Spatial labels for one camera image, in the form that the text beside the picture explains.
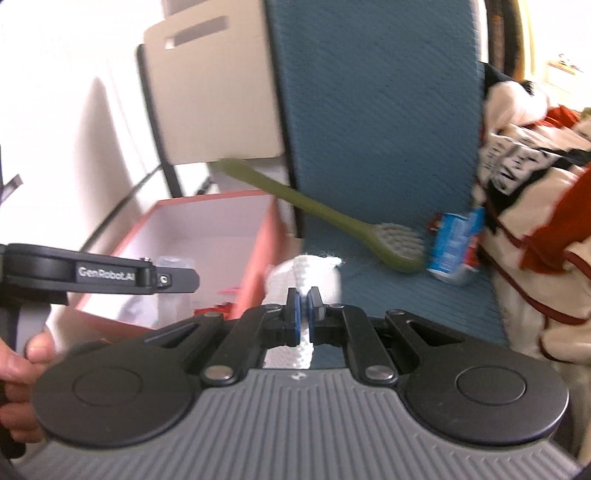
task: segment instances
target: red box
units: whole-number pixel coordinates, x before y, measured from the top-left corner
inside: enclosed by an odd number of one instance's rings
[[[232,301],[231,318],[238,318],[261,304],[265,276],[283,260],[286,240],[274,197],[260,191],[232,192],[156,203],[112,255],[153,261],[161,255],[191,258],[201,280],[191,294],[192,307]],[[222,293],[238,286],[235,297]],[[80,316],[87,325],[116,341],[149,330],[118,320],[129,298],[87,294],[76,308],[90,314]]]

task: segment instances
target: black handle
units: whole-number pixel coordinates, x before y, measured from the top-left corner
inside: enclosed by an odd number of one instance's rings
[[[199,276],[189,268],[155,267],[147,260],[109,257],[39,245],[0,246],[2,282],[29,290],[152,295],[192,293]]]

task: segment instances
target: ribbed gray surface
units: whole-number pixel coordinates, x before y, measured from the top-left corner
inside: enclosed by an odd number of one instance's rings
[[[101,452],[52,442],[20,470],[28,480],[558,480],[578,467],[547,441],[485,452],[441,440],[394,391],[342,369],[251,370],[207,390],[158,439]]]

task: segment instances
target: human hand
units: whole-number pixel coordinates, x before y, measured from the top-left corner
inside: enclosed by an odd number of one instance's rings
[[[12,438],[20,443],[43,440],[41,427],[30,402],[33,385],[56,356],[51,333],[45,331],[33,337],[23,358],[0,340],[0,380],[5,382],[7,404],[0,407],[0,423]]]

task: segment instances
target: blue chair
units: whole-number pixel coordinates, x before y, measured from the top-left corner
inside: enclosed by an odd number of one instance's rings
[[[482,107],[470,0],[267,7],[298,189],[360,220],[423,232],[436,212],[468,212]],[[408,310],[506,345],[486,271],[464,287],[399,274],[317,218],[304,228],[306,252],[343,258],[344,303],[374,316]]]

